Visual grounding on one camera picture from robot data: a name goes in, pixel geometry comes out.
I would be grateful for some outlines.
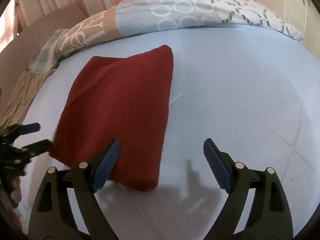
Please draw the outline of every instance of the bed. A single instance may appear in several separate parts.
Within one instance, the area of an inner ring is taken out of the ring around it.
[[[276,170],[296,235],[320,202],[320,62],[272,29],[234,24],[168,30],[77,53],[48,77],[23,121],[39,122],[41,130],[15,146],[54,138],[68,92],[91,57],[129,57],[164,44],[172,49],[174,69],[159,185],[142,193],[107,181],[96,199],[114,232],[119,239],[203,239],[227,198],[203,155],[204,140],[212,138],[248,168]],[[67,168],[44,154],[21,178],[18,209],[26,223],[51,166]],[[244,228],[253,194],[236,231]],[[69,198],[78,228],[87,232],[72,190]]]

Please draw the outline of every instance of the silver screw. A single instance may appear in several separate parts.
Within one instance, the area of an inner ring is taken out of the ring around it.
[[[88,167],[88,164],[86,162],[79,164],[79,168],[81,168],[81,169],[85,169],[86,167]]]
[[[55,167],[50,167],[48,169],[48,173],[54,173],[56,171],[56,168]]]
[[[267,168],[267,171],[270,173],[270,174],[274,174],[275,173],[275,170],[271,167]]]
[[[236,167],[238,169],[243,169],[244,168],[244,164],[243,163],[236,163]]]

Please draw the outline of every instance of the brown headboard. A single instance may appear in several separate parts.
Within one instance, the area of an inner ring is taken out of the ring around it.
[[[42,17],[39,21],[23,29],[0,53],[0,121],[13,88],[29,63],[36,57],[41,46],[61,28],[71,28],[86,19],[78,5],[72,4]]]

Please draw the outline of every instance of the folded red fabric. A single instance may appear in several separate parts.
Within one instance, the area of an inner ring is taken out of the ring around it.
[[[155,188],[172,70],[165,45],[129,58],[91,58],[72,85],[50,156],[73,168],[116,139],[120,156],[109,179],[140,191]]]

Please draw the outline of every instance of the patterned blanket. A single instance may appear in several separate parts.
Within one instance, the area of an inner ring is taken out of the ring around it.
[[[302,41],[301,33],[264,5],[252,0],[134,0],[97,13],[71,29],[57,30],[29,70],[44,73],[80,48],[137,34],[248,24],[274,29]]]

